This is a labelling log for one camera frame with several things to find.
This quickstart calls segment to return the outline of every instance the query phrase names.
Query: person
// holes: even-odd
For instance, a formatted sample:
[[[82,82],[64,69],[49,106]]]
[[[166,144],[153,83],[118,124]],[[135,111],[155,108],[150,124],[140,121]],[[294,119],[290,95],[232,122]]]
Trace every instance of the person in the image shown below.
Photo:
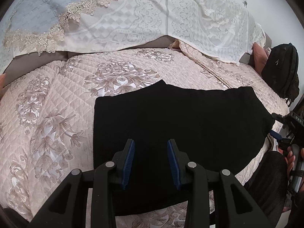
[[[304,148],[301,150],[304,159]],[[277,151],[265,153],[257,170],[244,188],[262,209],[273,227],[281,217],[288,187],[290,172],[295,163],[291,147],[288,148],[287,163],[283,155]],[[285,228],[304,226],[304,179],[292,204],[291,213]]]

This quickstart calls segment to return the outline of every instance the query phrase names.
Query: quilted bedspread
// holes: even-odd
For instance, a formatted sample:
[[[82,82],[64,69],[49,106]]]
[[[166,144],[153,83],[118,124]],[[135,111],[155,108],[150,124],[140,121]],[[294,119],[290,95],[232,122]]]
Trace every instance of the quilted bedspread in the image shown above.
[[[221,64],[182,42],[179,51],[128,49],[54,61],[12,82],[0,101],[1,205],[31,220],[72,169],[93,169],[95,99],[138,90],[160,79],[182,88],[205,90],[250,85],[270,113],[288,113],[285,101],[250,66]],[[128,117],[122,117],[117,125],[130,126]],[[280,125],[276,123],[273,129],[278,132]],[[236,176],[242,184],[270,147],[266,139],[259,154]],[[140,224],[183,226],[186,209],[187,203],[181,203],[116,217],[116,222],[118,227],[134,228]]]

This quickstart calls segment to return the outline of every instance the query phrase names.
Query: folded black cloth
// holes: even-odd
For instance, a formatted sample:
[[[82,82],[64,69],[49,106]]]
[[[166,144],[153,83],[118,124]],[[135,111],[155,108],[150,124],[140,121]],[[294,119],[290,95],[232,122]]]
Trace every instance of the folded black cloth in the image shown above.
[[[194,90],[159,81],[96,99],[94,168],[132,138],[136,149],[129,184],[113,194],[116,215],[162,209],[188,198],[173,184],[169,139],[204,168],[237,174],[258,154],[273,124],[252,87]]]

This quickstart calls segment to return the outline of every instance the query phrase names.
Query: pink pillow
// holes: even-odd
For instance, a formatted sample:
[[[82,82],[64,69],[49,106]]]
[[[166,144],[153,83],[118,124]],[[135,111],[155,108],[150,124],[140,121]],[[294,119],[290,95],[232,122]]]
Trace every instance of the pink pillow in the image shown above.
[[[256,42],[253,44],[253,58],[254,58],[254,68],[255,71],[261,75],[262,70],[265,67],[268,56],[264,49],[259,46]]]

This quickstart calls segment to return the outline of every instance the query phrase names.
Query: black garment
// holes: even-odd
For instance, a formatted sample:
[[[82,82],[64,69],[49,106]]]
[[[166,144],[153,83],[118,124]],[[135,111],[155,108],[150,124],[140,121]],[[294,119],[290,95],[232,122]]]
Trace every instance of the black garment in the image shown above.
[[[273,227],[281,217],[287,194],[287,163],[279,152],[265,153],[244,188],[262,209]]]
[[[206,169],[237,174],[258,154],[273,124],[251,87],[206,91],[159,81],[96,99],[94,168],[132,138],[136,149],[129,184],[113,196],[116,215],[162,209],[188,199],[173,185],[169,139]]]

